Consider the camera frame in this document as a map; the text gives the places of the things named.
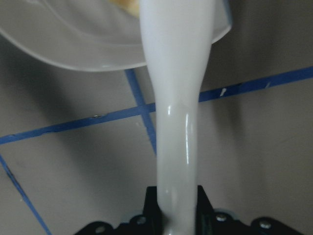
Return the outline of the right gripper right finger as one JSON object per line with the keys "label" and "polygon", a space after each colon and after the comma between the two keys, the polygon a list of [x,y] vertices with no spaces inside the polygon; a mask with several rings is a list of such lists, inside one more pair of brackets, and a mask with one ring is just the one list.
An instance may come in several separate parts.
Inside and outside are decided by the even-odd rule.
{"label": "right gripper right finger", "polygon": [[212,235],[213,234],[213,207],[200,185],[197,187],[197,207],[196,207],[196,235]]}

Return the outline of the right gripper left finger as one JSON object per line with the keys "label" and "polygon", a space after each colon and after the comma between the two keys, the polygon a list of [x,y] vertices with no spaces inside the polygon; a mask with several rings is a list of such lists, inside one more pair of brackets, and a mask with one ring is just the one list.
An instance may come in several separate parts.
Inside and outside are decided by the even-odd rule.
{"label": "right gripper left finger", "polygon": [[164,235],[167,218],[157,201],[157,187],[146,188],[143,215],[147,218],[152,235]]}

